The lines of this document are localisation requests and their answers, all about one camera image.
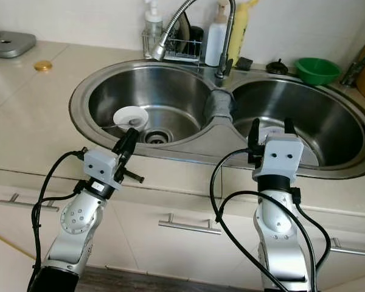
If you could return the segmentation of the white flower print plate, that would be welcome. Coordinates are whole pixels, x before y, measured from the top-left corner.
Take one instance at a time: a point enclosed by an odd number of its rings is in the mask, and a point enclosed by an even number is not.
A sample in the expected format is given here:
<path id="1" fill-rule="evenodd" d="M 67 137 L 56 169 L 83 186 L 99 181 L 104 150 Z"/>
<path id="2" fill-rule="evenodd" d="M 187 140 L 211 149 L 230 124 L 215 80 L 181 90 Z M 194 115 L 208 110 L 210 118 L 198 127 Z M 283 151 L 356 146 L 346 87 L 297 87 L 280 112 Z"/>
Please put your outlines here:
<path id="1" fill-rule="evenodd" d="M 277 134 L 285 134 L 285 129 L 282 126 L 260 126 L 259 138 L 266 139 L 269 136 L 277 136 Z"/>

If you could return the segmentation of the beige kitchen base cabinet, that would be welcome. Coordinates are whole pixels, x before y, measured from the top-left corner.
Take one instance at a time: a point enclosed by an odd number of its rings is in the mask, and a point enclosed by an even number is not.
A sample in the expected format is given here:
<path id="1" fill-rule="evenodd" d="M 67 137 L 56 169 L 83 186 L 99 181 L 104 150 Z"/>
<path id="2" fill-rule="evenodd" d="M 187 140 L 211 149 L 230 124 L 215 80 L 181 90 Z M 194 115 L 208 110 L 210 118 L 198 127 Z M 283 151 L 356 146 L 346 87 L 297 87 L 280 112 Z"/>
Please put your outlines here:
<path id="1" fill-rule="evenodd" d="M 38 200 L 31 209 L 0 203 L 0 236 L 32 257 L 36 256 L 36 249 L 45 256 L 58 235 L 60 212 L 68 205 L 68 196 L 76 185 L 71 179 L 52 179 L 44 184 L 43 176 L 0 170 L 2 198 L 18 193 Z M 50 201 L 60 211 L 39 209 L 41 203 Z M 237 239 L 252 256 L 258 256 L 256 209 L 257 198 L 253 195 L 230 200 L 224 214 L 228 230 L 224 231 L 214 222 L 207 198 L 124 187 L 113 194 L 104 208 L 87 264 L 261 290 L 262 273 L 233 244 L 233 239 Z M 340 239 L 342 245 L 365 245 L 365 217 L 307 206 L 303 210 L 326 229 L 330 238 Z M 158 220 L 165 220 L 171 212 L 177 222 L 195 224 L 197 220 L 211 219 L 223 232 L 213 235 L 158 226 Z M 321 290 L 365 290 L 365 256 L 331 251 L 317 276 Z"/>

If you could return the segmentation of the metal spoon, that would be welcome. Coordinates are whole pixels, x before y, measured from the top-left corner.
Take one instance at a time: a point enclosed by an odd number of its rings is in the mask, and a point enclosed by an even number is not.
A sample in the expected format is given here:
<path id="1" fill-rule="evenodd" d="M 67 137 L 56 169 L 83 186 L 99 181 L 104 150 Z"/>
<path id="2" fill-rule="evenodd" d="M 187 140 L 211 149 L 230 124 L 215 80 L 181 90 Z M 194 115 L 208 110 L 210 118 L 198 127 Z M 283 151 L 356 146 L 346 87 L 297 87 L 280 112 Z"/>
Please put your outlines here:
<path id="1" fill-rule="evenodd" d="M 127 122 L 122 122 L 118 124 L 102 126 L 102 129 L 111 129 L 111 128 L 121 128 L 123 130 L 127 130 L 129 128 L 136 128 L 138 131 L 141 131 L 146 126 L 146 121 L 142 119 L 133 119 L 128 120 Z"/>

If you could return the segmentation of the steel sink drain strainer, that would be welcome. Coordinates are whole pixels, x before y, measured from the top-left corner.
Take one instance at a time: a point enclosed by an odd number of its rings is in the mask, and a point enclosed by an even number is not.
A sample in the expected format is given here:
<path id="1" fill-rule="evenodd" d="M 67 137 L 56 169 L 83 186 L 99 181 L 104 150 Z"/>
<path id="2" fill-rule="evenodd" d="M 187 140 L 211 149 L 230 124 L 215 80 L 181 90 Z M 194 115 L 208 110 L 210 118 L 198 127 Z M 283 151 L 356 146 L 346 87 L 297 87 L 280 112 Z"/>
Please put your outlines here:
<path id="1" fill-rule="evenodd" d="M 168 144 L 173 141 L 173 136 L 162 129 L 148 130 L 144 135 L 145 144 Z"/>

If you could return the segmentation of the small white bowl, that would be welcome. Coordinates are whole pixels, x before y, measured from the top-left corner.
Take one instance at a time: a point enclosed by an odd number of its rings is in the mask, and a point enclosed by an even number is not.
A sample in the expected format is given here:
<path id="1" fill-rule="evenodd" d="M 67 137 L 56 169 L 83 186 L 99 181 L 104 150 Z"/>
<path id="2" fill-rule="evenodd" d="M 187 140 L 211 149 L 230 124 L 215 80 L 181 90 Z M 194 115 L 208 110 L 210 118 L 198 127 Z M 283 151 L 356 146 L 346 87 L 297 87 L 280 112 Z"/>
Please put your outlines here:
<path id="1" fill-rule="evenodd" d="M 128 120 L 133 119 L 142 119 L 146 121 L 146 126 L 141 129 L 141 131 L 144 131 L 149 121 L 149 113 L 147 113 L 146 109 L 143 109 L 140 106 L 124 106 L 123 108 L 119 108 L 118 111 L 113 114 L 114 124 L 127 122 Z"/>

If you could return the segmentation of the grey dishcloth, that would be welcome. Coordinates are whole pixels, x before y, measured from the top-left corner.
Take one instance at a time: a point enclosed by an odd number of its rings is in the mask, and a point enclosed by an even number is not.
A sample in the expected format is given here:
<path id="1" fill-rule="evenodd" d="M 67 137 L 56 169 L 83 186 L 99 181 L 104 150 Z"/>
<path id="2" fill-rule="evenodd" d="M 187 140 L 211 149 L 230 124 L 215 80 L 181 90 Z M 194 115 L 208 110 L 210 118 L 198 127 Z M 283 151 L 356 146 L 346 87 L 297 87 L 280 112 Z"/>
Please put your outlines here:
<path id="1" fill-rule="evenodd" d="M 216 88 L 211 90 L 204 106 L 204 116 L 207 122 L 216 117 L 222 117 L 233 122 L 232 113 L 235 111 L 235 99 L 229 90 Z"/>

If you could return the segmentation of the black sink plug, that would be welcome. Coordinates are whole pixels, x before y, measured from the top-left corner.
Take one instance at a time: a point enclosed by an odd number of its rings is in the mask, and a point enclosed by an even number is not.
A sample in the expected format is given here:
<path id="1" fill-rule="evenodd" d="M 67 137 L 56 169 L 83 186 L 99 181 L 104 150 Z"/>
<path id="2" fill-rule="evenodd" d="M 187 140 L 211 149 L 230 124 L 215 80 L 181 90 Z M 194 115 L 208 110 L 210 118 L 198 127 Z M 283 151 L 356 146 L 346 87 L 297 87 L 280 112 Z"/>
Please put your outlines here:
<path id="1" fill-rule="evenodd" d="M 277 75 L 288 75 L 289 68 L 285 64 L 283 64 L 282 59 L 277 59 L 277 61 L 272 61 L 265 66 L 266 72 L 269 74 L 277 74 Z"/>

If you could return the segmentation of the green plastic bowl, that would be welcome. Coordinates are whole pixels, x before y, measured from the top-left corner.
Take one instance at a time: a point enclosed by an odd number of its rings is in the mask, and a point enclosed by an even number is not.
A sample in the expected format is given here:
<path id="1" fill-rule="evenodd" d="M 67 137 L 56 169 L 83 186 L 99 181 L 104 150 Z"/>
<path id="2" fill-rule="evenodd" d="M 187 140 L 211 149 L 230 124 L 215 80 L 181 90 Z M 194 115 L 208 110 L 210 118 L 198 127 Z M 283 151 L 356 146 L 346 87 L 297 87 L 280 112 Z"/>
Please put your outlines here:
<path id="1" fill-rule="evenodd" d="M 341 75 L 338 64 L 323 58 L 305 57 L 296 60 L 297 74 L 308 85 L 327 85 Z"/>

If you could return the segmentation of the stainless steel double sink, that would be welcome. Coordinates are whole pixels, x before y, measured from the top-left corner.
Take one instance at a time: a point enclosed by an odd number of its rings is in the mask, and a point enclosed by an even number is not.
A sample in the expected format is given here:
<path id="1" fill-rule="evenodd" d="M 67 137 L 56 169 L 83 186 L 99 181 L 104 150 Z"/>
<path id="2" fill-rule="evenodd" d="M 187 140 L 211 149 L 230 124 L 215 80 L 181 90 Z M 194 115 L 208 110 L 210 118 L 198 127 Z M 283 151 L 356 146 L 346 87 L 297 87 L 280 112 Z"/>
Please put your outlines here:
<path id="1" fill-rule="evenodd" d="M 88 75 L 69 99 L 69 117 L 88 140 L 112 148 L 122 137 L 113 114 L 125 106 L 149 113 L 136 153 L 214 165 L 228 153 L 246 148 L 253 119 L 260 126 L 283 127 L 290 117 L 304 144 L 297 174 L 319 179 L 365 175 L 365 100 L 333 85 L 313 86 L 293 75 L 233 70 L 220 80 L 214 68 L 150 60 L 113 64 Z M 204 106 L 211 90 L 232 92 L 233 122 L 207 122 Z M 145 144 L 148 130 L 172 135 L 168 144 Z"/>

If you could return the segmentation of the small black block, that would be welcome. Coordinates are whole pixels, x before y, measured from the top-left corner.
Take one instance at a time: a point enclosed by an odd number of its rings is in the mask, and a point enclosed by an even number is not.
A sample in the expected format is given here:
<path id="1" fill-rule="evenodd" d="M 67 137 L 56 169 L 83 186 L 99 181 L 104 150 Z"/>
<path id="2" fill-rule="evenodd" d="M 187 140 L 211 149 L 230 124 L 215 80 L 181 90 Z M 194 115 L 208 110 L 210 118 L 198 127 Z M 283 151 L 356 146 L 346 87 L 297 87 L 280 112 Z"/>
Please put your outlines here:
<path id="1" fill-rule="evenodd" d="M 253 64 L 252 59 L 239 57 L 235 62 L 234 67 L 238 70 L 248 71 L 251 69 L 252 64 Z"/>

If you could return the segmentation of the dark metal tap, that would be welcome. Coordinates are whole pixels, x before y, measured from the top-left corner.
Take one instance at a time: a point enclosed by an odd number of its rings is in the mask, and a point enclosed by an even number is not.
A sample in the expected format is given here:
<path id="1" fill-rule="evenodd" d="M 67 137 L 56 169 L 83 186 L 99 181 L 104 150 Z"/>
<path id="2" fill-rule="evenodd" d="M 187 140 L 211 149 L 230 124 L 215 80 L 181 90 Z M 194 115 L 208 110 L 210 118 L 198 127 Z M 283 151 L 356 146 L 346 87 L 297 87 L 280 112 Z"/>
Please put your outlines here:
<path id="1" fill-rule="evenodd" d="M 349 69 L 346 70 L 346 73 L 344 73 L 342 79 L 340 80 L 341 86 L 345 86 L 347 88 L 353 88 L 355 86 L 358 75 L 360 75 L 360 72 L 364 68 L 365 68 L 365 52 L 363 54 L 359 54 L 354 59 L 352 64 L 350 64 Z"/>

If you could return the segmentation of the steel gooseneck faucet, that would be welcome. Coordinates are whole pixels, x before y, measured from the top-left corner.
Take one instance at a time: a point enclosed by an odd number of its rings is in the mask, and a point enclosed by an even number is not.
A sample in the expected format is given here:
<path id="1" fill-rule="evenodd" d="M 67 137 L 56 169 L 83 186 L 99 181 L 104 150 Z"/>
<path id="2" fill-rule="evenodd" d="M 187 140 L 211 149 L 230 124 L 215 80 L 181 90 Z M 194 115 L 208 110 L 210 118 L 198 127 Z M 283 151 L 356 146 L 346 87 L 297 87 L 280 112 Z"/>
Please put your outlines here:
<path id="1" fill-rule="evenodd" d="M 177 9 L 175 14 L 171 17 L 171 22 L 167 27 L 165 28 L 165 31 L 163 31 L 163 34 L 161 34 L 161 37 L 157 44 L 153 47 L 151 51 L 151 58 L 157 61 L 162 61 L 165 58 L 166 55 L 166 42 L 167 39 L 169 39 L 169 35 L 175 25 L 175 23 L 178 22 L 180 16 L 188 9 L 196 0 L 185 0 L 185 2 L 180 5 L 180 8 Z M 227 20 L 227 28 L 225 30 L 225 36 L 223 41 L 223 48 L 220 55 L 219 64 L 217 67 L 216 72 L 214 73 L 214 76 L 216 78 L 219 78 L 220 80 L 224 80 L 226 76 L 229 75 L 230 70 L 232 69 L 233 60 L 229 59 L 229 42 L 232 38 L 232 31 L 233 31 L 233 25 L 235 21 L 236 16 L 236 8 L 237 8 L 237 2 L 236 0 L 229 0 L 229 17 Z"/>

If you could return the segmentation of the white pump bottle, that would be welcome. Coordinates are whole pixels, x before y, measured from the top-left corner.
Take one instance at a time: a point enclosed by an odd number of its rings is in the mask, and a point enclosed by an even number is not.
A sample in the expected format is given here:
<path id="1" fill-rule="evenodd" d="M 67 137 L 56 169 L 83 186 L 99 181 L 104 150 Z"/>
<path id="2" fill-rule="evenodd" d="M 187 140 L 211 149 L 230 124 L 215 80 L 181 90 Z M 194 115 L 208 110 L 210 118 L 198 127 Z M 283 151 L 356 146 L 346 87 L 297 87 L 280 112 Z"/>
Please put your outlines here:
<path id="1" fill-rule="evenodd" d="M 207 66 L 217 67 L 223 52 L 223 42 L 229 19 L 229 0 L 218 0 L 218 9 L 214 21 L 210 24 L 206 39 L 204 62 Z"/>

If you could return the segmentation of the yellow detergent bottle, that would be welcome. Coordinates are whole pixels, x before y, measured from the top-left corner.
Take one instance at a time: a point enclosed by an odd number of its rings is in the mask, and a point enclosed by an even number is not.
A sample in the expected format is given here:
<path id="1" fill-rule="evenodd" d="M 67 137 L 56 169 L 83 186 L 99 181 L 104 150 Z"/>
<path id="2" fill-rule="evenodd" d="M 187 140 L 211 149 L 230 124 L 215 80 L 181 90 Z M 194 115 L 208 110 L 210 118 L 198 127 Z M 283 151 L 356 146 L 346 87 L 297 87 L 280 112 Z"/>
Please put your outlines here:
<path id="1" fill-rule="evenodd" d="M 232 25 L 232 34 L 229 41 L 228 56 L 234 63 L 239 59 L 239 53 L 243 46 L 245 31 L 249 22 L 249 11 L 260 0 L 248 0 L 246 2 L 239 2 L 236 5 L 235 17 Z"/>

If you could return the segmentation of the black cup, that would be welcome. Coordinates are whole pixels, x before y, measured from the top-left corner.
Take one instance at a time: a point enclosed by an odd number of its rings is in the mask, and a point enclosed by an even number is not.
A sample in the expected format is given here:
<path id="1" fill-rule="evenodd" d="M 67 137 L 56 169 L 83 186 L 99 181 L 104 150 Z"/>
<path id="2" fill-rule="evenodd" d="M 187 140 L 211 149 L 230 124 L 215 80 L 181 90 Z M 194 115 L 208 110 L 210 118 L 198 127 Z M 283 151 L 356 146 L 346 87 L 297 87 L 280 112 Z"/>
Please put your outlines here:
<path id="1" fill-rule="evenodd" d="M 189 55 L 198 55 L 201 54 L 201 47 L 204 42 L 204 30 L 201 27 L 190 27 L 190 39 L 189 44 L 187 45 L 187 53 Z"/>

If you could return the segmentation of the gold jar lid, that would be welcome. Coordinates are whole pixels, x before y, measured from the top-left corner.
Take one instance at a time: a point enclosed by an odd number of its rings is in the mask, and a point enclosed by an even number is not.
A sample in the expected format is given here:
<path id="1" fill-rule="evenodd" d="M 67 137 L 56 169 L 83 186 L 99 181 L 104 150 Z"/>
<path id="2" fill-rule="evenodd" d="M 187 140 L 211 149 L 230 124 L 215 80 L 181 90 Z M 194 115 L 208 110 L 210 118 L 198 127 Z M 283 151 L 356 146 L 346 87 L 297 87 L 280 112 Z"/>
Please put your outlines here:
<path id="1" fill-rule="evenodd" d="M 44 72 L 52 69 L 54 64 L 52 64 L 49 60 L 40 60 L 38 62 L 35 62 L 34 69 L 38 72 Z"/>

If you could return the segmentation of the clear pump soap dispenser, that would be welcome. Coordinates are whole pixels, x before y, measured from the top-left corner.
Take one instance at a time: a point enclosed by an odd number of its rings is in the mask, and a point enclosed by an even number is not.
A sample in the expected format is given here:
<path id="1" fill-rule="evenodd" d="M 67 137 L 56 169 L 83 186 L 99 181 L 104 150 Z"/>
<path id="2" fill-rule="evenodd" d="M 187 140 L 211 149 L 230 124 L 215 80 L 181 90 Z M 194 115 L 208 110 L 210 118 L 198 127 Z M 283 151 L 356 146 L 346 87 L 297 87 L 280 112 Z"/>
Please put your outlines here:
<path id="1" fill-rule="evenodd" d="M 144 14 L 145 31 L 148 37 L 160 37 L 164 31 L 164 20 L 158 10 L 157 0 L 144 0 L 146 11 Z"/>

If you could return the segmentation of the grey appliance base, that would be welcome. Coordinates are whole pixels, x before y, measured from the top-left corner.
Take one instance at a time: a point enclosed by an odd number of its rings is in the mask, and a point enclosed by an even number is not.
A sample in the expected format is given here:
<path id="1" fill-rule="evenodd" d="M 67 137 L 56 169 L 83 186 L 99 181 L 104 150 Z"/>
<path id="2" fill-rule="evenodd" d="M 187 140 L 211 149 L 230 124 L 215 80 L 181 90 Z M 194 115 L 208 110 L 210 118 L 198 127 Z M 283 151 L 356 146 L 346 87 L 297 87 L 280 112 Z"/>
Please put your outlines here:
<path id="1" fill-rule="evenodd" d="M 37 37 L 31 33 L 0 31 L 0 58 L 16 58 L 35 47 Z"/>

